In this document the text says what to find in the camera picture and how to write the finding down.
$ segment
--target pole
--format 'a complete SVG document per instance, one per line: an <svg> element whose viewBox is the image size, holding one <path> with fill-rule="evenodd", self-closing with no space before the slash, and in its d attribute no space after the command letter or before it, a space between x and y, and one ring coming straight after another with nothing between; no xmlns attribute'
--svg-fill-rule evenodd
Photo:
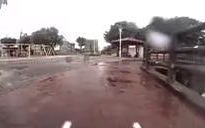
<svg viewBox="0 0 205 128"><path fill-rule="evenodd" d="M94 42L94 47L93 47L94 53L96 53L96 50L95 50L95 48L96 48L96 46L95 46L96 45L96 41L94 40L93 42Z"/></svg>
<svg viewBox="0 0 205 128"><path fill-rule="evenodd" d="M121 32L122 32L122 28L119 28L119 59L121 60Z"/></svg>

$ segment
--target playground structure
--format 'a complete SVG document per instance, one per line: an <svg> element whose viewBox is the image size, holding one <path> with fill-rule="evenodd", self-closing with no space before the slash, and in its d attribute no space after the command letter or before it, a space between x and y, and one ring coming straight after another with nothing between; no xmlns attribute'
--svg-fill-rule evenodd
<svg viewBox="0 0 205 128"><path fill-rule="evenodd" d="M44 44L0 44L0 58L53 55L55 55L53 48Z"/></svg>

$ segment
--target building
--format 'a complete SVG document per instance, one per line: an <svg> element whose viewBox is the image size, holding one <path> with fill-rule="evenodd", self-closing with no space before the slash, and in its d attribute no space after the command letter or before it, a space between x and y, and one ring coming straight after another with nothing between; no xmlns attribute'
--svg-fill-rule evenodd
<svg viewBox="0 0 205 128"><path fill-rule="evenodd" d="M86 39L85 52L98 53L98 40Z"/></svg>
<svg viewBox="0 0 205 128"><path fill-rule="evenodd" d="M74 54L75 53L75 44L68 41L64 41L63 44L58 48L59 54Z"/></svg>

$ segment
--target road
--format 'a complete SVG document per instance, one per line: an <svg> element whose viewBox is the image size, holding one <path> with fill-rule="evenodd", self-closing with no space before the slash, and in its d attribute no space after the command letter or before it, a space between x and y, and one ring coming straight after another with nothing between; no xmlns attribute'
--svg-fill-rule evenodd
<svg viewBox="0 0 205 128"><path fill-rule="evenodd" d="M205 113L138 62L84 65L0 95L2 128L205 128Z"/></svg>

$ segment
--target wet road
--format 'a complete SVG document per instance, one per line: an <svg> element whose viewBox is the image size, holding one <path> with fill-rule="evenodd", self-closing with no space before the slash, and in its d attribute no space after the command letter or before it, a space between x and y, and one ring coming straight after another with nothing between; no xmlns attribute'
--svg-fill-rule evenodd
<svg viewBox="0 0 205 128"><path fill-rule="evenodd" d="M205 128L205 116L139 69L99 63L0 96L2 128Z"/></svg>

